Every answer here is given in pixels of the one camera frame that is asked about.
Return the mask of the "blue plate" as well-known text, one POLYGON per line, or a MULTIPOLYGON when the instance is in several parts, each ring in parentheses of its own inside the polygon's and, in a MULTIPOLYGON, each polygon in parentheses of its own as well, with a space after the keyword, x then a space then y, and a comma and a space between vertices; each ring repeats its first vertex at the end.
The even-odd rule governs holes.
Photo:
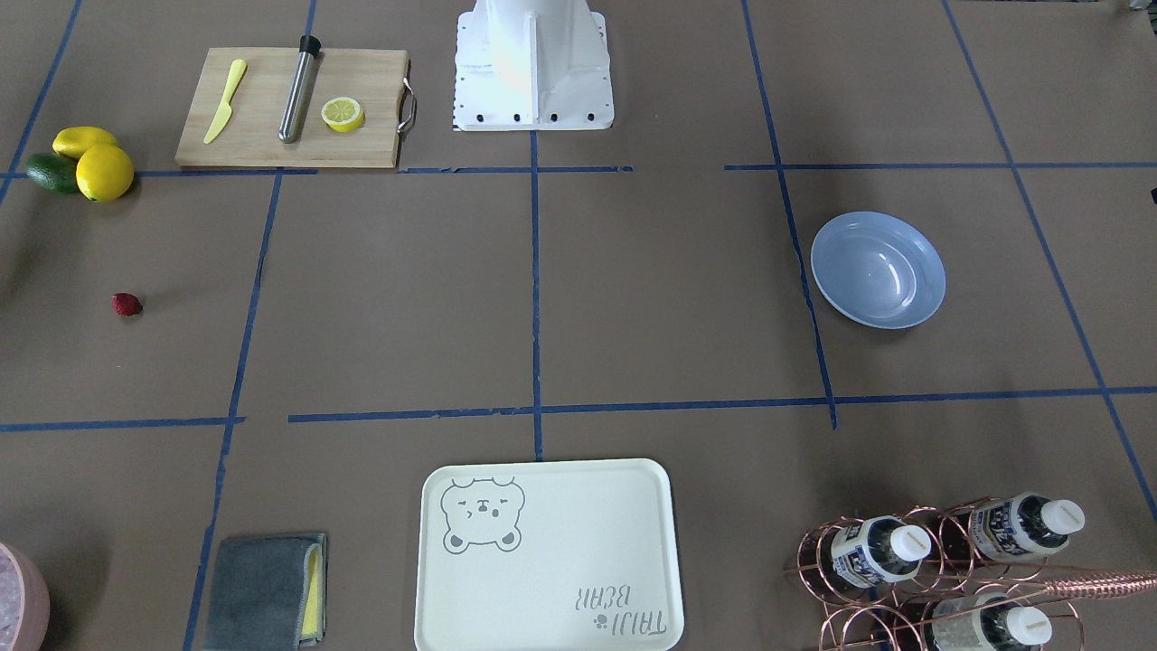
POLYGON ((886 213, 856 210, 828 220, 815 234, 810 265, 828 304, 870 328, 920 326, 946 297, 937 247, 886 213))

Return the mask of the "red strawberry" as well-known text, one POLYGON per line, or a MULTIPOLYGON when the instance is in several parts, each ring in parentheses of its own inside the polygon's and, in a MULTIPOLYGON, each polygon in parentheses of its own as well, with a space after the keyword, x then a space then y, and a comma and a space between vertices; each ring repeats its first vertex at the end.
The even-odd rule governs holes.
POLYGON ((113 293, 110 305, 115 315, 130 317, 142 312, 142 301, 132 293, 113 293))

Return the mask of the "cream bear tray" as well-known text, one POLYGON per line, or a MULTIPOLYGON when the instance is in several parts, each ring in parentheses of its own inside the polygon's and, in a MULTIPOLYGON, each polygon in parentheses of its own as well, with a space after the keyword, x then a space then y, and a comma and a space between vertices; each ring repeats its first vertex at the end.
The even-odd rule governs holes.
POLYGON ((419 650, 671 650, 673 495, 648 458, 445 466, 421 491, 419 650))

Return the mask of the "lemon half slice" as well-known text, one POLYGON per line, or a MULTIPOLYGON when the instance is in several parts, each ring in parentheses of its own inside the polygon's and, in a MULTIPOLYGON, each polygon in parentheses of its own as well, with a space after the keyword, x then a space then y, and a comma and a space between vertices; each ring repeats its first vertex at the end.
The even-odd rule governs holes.
POLYGON ((320 108, 320 119, 336 133, 348 133, 364 124, 364 108, 359 99, 327 99, 320 108))

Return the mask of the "steel muddler black tip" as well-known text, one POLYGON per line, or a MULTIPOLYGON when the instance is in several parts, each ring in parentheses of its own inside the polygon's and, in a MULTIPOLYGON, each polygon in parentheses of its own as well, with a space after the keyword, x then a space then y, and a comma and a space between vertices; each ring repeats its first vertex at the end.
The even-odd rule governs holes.
POLYGON ((314 93, 315 75, 319 67, 320 42, 314 34, 303 34, 294 77, 287 96, 277 136, 282 145, 296 143, 305 124, 307 103, 314 93))

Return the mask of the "tea bottle white cap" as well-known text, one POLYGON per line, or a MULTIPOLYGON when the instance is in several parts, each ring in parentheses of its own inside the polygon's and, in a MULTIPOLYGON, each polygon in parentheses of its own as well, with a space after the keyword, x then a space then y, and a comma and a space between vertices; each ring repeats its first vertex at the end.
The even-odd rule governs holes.
POLYGON ((819 561, 831 589, 852 592, 911 580, 931 552, 926 528, 885 515, 838 528, 823 540, 819 561))

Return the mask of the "grey yellow folded cloth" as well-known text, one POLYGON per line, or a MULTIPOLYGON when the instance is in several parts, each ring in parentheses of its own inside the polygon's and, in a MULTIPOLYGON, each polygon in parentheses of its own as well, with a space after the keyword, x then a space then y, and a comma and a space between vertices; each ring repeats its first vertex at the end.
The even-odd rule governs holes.
POLYGON ((229 537, 216 552, 205 650, 302 650, 326 631, 329 537, 229 537))

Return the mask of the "yellow plastic knife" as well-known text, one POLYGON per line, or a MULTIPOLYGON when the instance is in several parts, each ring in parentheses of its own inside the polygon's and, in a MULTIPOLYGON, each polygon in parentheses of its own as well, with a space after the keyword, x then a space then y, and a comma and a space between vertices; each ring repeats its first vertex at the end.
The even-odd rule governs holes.
POLYGON ((204 145, 211 145, 221 134, 221 132, 227 127, 229 120, 234 114, 234 108, 231 105, 235 93, 244 77, 245 71, 248 68, 248 62, 244 59, 235 59, 230 62, 228 75, 226 79, 226 86, 222 90, 221 97, 219 99, 215 114, 211 120, 211 126, 207 128, 205 136, 202 136, 204 145))

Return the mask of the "round yellow lemon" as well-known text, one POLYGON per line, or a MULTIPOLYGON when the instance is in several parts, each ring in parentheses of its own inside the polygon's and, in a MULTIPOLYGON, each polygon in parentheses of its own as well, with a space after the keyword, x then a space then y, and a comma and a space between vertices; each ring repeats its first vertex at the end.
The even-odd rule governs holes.
POLYGON ((93 202, 116 201, 127 193, 134 177, 137 169, 128 153, 119 146, 95 145, 78 160, 78 188, 93 202))

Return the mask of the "elongated yellow lemon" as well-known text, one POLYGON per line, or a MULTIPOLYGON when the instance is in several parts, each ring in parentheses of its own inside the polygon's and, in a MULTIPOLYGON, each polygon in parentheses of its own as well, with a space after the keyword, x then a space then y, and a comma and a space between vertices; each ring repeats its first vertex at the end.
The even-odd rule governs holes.
POLYGON ((93 125, 64 128, 52 141, 53 151, 71 160, 80 160, 95 146, 119 146, 119 141, 108 130, 93 125))

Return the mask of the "green avocado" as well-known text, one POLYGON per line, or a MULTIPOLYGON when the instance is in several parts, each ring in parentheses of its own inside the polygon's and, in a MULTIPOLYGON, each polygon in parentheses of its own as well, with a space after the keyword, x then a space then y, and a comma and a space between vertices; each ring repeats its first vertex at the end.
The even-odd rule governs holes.
POLYGON ((71 197, 81 193, 76 180, 78 161, 57 153, 36 153, 25 160, 29 180, 50 193, 71 197))

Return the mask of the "pink bowl of ice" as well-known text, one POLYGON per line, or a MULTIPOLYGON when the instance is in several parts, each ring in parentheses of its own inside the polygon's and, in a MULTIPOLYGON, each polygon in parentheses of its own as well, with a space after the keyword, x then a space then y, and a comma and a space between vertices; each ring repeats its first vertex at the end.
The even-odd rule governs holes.
POLYGON ((46 582, 34 561, 13 545, 1 543, 1 648, 40 650, 51 611, 46 582))

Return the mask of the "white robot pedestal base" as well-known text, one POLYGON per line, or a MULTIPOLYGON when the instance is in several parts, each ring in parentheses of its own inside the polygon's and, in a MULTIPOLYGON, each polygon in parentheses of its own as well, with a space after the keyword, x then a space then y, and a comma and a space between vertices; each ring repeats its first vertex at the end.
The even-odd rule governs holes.
POLYGON ((452 128, 609 130, 607 21, 587 1, 476 1, 456 25, 452 128))

